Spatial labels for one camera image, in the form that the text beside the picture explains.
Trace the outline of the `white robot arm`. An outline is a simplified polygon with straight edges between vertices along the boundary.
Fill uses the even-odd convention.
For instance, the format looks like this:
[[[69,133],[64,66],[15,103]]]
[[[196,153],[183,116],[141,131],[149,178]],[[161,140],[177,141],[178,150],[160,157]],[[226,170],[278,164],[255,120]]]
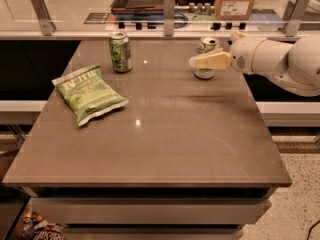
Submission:
[[[276,86],[303,97],[320,95],[318,36],[302,37],[294,44],[231,32],[229,51],[222,48],[189,59],[194,69],[235,71],[259,75]]]

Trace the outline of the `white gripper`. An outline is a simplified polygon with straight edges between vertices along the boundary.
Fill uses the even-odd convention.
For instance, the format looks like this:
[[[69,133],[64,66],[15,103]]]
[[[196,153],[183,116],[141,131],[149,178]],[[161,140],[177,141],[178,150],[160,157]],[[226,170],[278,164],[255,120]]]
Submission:
[[[189,59],[189,65],[194,69],[225,70],[230,65],[236,71],[247,75],[261,75],[261,48],[266,39],[262,37],[247,37],[246,34],[232,30],[232,44],[229,53],[213,50],[199,54]]]

